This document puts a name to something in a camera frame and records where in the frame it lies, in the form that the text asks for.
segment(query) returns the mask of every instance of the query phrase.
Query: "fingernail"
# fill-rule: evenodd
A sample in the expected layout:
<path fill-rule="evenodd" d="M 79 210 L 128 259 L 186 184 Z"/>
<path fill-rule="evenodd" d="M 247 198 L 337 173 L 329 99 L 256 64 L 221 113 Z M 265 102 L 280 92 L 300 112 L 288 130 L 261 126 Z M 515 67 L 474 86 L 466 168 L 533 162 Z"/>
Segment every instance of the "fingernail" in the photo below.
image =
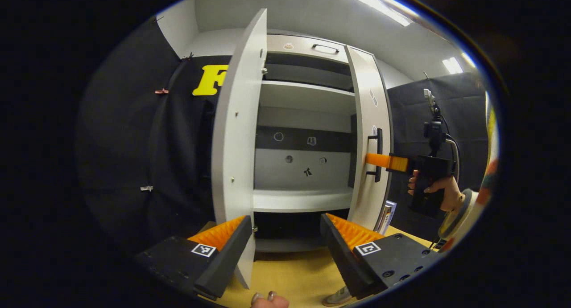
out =
<path fill-rule="evenodd" d="M 264 296 L 263 296 L 262 294 L 260 294 L 259 292 L 256 292 L 256 293 L 253 295 L 253 297 L 252 297 L 252 306 L 253 306 L 253 303 L 256 302 L 256 300 L 257 300 L 258 298 L 263 298 L 263 297 L 264 297 Z"/>

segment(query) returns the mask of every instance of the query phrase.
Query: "cabinet door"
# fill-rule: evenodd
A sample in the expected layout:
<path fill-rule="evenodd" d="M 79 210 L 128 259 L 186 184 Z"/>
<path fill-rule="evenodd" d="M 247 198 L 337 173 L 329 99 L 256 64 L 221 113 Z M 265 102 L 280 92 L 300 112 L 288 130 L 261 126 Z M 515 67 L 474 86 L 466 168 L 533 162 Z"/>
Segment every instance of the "cabinet door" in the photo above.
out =
<path fill-rule="evenodd" d="M 261 70 L 267 52 L 266 27 L 266 9 L 261 9 L 237 43 L 220 89 L 212 134 L 211 174 L 217 224 L 241 215 L 253 219 L 254 149 Z M 252 277 L 254 250 L 252 234 L 235 271 L 245 288 L 249 288 Z"/>
<path fill-rule="evenodd" d="M 383 168 L 380 181 L 375 183 L 375 176 L 366 172 L 375 171 L 376 167 L 366 164 L 365 157 L 367 153 L 377 153 L 379 142 L 368 139 L 368 136 L 377 134 L 376 129 L 383 130 L 382 153 L 392 152 L 387 97 L 373 55 L 349 46 L 345 46 L 345 52 L 357 104 L 357 162 L 348 220 L 373 230 L 384 206 L 389 172 Z"/>

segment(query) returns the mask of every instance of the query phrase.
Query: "white ceiling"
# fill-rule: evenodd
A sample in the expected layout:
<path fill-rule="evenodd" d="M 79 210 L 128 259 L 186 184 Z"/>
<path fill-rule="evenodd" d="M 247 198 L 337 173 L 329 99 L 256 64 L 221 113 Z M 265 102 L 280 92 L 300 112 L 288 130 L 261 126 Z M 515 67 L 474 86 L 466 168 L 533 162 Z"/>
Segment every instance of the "white ceiling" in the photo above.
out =
<path fill-rule="evenodd" d="M 448 74 L 442 60 L 459 50 L 426 28 L 401 26 L 357 0 L 196 0 L 198 30 L 245 28 L 260 8 L 268 9 L 268 28 L 311 34 L 373 53 L 412 80 Z"/>

